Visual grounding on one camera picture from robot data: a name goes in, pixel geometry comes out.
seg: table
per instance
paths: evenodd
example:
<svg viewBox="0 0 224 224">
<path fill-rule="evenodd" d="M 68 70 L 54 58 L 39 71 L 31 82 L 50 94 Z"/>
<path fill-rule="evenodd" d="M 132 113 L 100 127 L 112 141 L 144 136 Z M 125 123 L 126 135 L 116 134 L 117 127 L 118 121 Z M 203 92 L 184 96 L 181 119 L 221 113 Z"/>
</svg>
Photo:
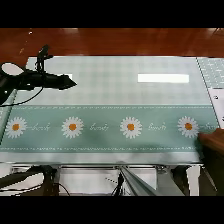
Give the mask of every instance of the table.
<svg viewBox="0 0 224 224">
<path fill-rule="evenodd" d="M 35 62 L 29 58 L 27 68 Z M 197 132 L 219 126 L 195 57 L 64 56 L 46 61 L 45 69 L 72 74 L 78 85 L 44 89 L 14 106 L 1 162 L 199 163 Z M 138 74 L 184 74 L 189 82 L 140 83 Z M 37 91 L 18 91 L 14 102 Z M 17 123 L 24 126 L 19 136 Z"/>
</svg>

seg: daisy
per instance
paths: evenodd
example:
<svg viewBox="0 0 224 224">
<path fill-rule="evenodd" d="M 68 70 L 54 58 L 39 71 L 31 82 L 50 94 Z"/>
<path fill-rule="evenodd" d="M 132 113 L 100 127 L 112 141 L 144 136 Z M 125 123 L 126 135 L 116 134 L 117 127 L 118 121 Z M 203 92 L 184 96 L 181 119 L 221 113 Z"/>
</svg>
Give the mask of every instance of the daisy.
<svg viewBox="0 0 224 224">
<path fill-rule="evenodd" d="M 14 117 L 6 126 L 6 135 L 8 138 L 17 138 L 26 130 L 26 121 L 21 117 Z"/>
<path fill-rule="evenodd" d="M 126 117 L 126 119 L 123 119 L 120 127 L 120 131 L 123 131 L 123 135 L 130 139 L 139 136 L 141 134 L 140 131 L 142 130 L 140 121 L 134 117 Z"/>
<path fill-rule="evenodd" d="M 198 134 L 198 124 L 197 122 L 194 120 L 194 118 L 190 118 L 190 117 L 182 117 L 181 119 L 179 119 L 178 121 L 178 125 L 177 127 L 179 127 L 179 131 L 182 132 L 182 135 L 184 135 L 185 137 L 195 137 Z"/>
<path fill-rule="evenodd" d="M 78 117 L 69 117 L 63 122 L 62 131 L 64 132 L 63 135 L 66 135 L 66 138 L 70 137 L 75 138 L 81 134 L 81 130 L 83 130 L 83 122 Z"/>
</svg>

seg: red wooden floor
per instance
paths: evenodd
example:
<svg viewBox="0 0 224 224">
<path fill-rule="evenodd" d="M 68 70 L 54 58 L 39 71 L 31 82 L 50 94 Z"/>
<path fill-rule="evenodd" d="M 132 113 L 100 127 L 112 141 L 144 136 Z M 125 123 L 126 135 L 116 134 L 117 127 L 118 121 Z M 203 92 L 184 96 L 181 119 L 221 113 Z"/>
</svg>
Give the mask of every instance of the red wooden floor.
<svg viewBox="0 0 224 224">
<path fill-rule="evenodd" d="M 224 57 L 222 28 L 0 28 L 0 62 L 25 65 L 44 44 L 58 56 Z"/>
</svg>

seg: white circle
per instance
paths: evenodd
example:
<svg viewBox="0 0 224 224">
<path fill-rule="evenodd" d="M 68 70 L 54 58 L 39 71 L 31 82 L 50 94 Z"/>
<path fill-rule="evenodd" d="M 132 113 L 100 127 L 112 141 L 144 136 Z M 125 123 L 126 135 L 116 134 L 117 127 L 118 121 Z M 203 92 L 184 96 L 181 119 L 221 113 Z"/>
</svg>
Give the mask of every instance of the white circle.
<svg viewBox="0 0 224 224">
<path fill-rule="evenodd" d="M 4 63 L 2 65 L 2 70 L 9 75 L 20 75 L 23 73 L 23 70 L 19 66 L 12 63 Z"/>
</svg>

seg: wooden floor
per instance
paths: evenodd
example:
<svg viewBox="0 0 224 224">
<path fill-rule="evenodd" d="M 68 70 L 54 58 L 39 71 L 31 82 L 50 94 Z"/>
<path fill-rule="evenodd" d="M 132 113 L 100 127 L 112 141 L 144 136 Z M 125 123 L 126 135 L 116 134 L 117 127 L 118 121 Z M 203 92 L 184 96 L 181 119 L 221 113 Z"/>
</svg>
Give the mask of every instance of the wooden floor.
<svg viewBox="0 0 224 224">
<path fill-rule="evenodd" d="M 0 62 L 53 55 L 224 57 L 223 28 L 0 28 Z"/>
</svg>

